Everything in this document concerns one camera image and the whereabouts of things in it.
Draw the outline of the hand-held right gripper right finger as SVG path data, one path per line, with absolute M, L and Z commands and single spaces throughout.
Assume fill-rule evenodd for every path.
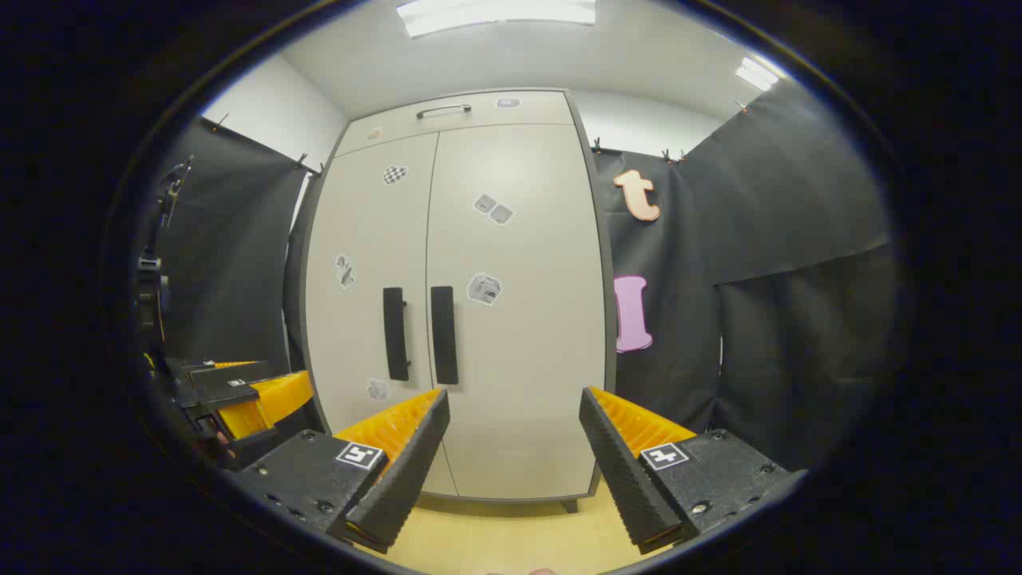
M 698 434 L 613 393 L 587 388 L 578 418 L 629 539 L 640 553 L 736 523 L 802 483 L 723 428 Z

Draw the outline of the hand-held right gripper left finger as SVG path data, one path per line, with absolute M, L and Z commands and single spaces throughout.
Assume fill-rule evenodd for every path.
M 299 527 L 386 553 L 416 505 L 450 423 L 432 389 L 339 436 L 301 430 L 232 473 L 250 498 Z

